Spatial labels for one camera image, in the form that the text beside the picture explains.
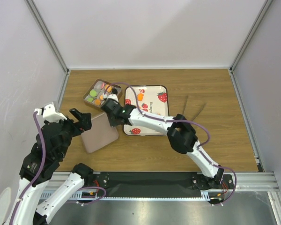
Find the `brown tin lid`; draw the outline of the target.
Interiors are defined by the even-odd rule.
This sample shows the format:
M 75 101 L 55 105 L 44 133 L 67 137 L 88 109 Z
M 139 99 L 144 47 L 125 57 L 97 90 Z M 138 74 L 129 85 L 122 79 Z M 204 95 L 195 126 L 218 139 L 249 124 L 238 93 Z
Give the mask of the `brown tin lid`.
M 91 119 L 90 130 L 81 134 L 85 151 L 93 153 L 118 139 L 119 134 L 115 127 L 111 127 L 107 114 L 101 113 Z

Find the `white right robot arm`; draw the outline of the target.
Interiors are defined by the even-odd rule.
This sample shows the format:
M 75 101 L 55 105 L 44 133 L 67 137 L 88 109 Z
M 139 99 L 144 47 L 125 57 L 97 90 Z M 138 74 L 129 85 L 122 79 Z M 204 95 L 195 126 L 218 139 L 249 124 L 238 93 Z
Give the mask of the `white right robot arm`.
M 125 125 L 141 126 L 164 134 L 173 150 L 195 162 L 209 187 L 218 188 L 223 183 L 224 169 L 205 152 L 192 127 L 195 123 L 183 115 L 161 116 L 126 105 L 119 111 L 119 120 Z

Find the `orange waffle round cookie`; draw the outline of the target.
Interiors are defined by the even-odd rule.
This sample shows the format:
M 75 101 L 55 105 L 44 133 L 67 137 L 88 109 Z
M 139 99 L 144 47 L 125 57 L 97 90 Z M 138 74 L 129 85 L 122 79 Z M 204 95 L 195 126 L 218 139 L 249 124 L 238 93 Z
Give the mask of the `orange waffle round cookie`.
M 113 89 L 113 86 L 112 85 L 105 85 L 104 89 L 107 91 L 107 92 L 111 92 L 111 90 Z

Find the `black sandwich cookie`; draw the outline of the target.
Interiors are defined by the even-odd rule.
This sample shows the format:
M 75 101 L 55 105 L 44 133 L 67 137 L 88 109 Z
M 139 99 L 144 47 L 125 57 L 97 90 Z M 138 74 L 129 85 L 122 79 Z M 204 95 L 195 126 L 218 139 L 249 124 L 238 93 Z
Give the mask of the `black sandwich cookie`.
M 117 89 L 112 89 L 111 92 L 112 92 L 112 94 L 118 94 L 118 90 Z

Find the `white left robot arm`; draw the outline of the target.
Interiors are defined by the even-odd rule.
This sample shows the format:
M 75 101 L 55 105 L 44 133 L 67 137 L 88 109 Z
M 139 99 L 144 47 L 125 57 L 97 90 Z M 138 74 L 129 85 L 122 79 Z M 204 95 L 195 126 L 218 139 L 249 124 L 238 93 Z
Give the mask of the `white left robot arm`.
M 38 134 L 20 169 L 19 189 L 7 225 L 47 225 L 58 210 L 81 187 L 88 188 L 94 182 L 93 170 L 77 164 L 66 181 L 43 203 L 40 197 L 53 173 L 66 156 L 72 138 L 92 127 L 91 114 L 70 109 L 74 121 L 56 111 L 52 105 L 35 109 Z

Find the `brown cookie tin box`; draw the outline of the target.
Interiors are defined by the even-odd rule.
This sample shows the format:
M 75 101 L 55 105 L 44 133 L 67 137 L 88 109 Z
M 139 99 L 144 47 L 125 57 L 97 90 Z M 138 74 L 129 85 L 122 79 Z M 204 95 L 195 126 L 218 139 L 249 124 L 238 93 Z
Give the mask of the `brown cookie tin box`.
M 112 86 L 113 86 L 113 89 L 117 89 L 117 90 L 118 90 L 118 94 L 116 94 L 116 95 L 117 95 L 118 99 L 120 99 L 120 97 L 122 96 L 122 88 L 121 88 L 120 86 L 115 85 L 115 84 L 112 84 L 111 82 L 108 82 L 108 81 L 105 81 L 105 80 L 102 80 L 102 79 L 97 79 L 97 80 L 91 85 L 91 87 L 87 90 L 87 92 L 86 92 L 86 93 L 84 94 L 84 96 L 83 96 L 83 102 L 85 103 L 85 105 L 90 106 L 90 107 L 93 107 L 93 108 L 100 109 L 101 106 L 102 106 L 103 103 L 104 103 L 104 100 L 101 100 L 101 99 L 100 99 L 100 96 L 101 96 L 102 94 L 106 94 L 107 96 L 110 95 L 110 94 L 112 94 L 112 92 L 107 92 L 107 91 L 104 89 L 105 85 L 101 85 L 102 82 L 104 82 L 105 85 L 107 85 L 107 84 L 112 85 Z M 97 90 L 98 95 L 97 95 L 96 97 L 91 97 L 91 96 L 89 95 L 89 92 L 90 92 L 92 89 Z M 87 101 L 88 98 L 93 98 L 93 101 L 92 101 L 92 102 L 88 102 L 88 101 Z M 95 104 L 94 104 L 94 100 L 95 100 L 95 99 L 99 99 L 99 100 L 101 101 L 101 105 L 95 105 Z

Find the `silver metal tongs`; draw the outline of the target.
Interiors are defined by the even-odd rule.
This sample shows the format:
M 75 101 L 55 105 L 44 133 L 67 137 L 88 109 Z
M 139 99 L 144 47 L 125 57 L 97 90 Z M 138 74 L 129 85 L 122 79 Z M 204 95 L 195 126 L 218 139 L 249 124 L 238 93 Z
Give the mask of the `silver metal tongs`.
M 188 120 L 195 120 L 203 111 L 207 102 L 205 100 L 196 99 L 190 95 L 186 96 L 182 114 Z

